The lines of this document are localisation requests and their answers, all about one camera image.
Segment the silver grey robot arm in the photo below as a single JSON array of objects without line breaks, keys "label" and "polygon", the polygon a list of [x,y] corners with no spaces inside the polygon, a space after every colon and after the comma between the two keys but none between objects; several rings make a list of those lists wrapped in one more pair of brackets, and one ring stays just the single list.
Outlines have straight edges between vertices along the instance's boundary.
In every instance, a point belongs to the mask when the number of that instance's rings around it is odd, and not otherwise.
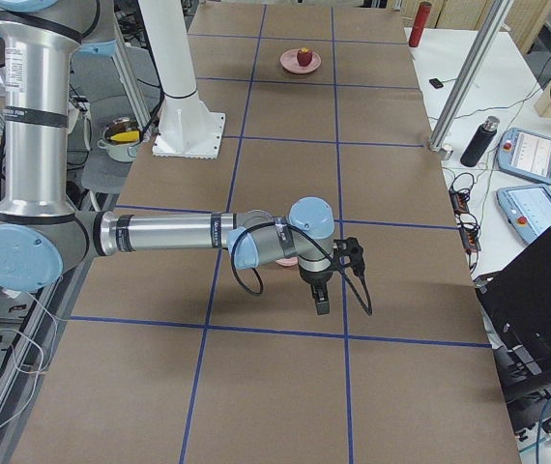
[{"label": "silver grey robot arm", "polygon": [[253,210],[172,216],[79,212],[66,197],[70,67],[83,46],[111,54],[109,1],[0,1],[6,187],[0,287],[34,292],[88,258],[142,249],[225,248],[234,269],[296,257],[319,314],[330,310],[334,218],[316,197],[286,217]]}]

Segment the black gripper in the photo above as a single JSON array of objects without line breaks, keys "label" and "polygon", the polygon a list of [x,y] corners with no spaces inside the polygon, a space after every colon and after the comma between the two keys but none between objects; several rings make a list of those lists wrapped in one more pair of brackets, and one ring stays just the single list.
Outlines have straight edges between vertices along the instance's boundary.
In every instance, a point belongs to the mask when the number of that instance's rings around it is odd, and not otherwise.
[{"label": "black gripper", "polygon": [[299,268],[300,276],[304,282],[310,285],[313,301],[315,303],[316,313],[318,315],[327,315],[330,313],[330,299],[327,284],[333,276],[333,271],[323,270],[313,272],[304,268]]}]

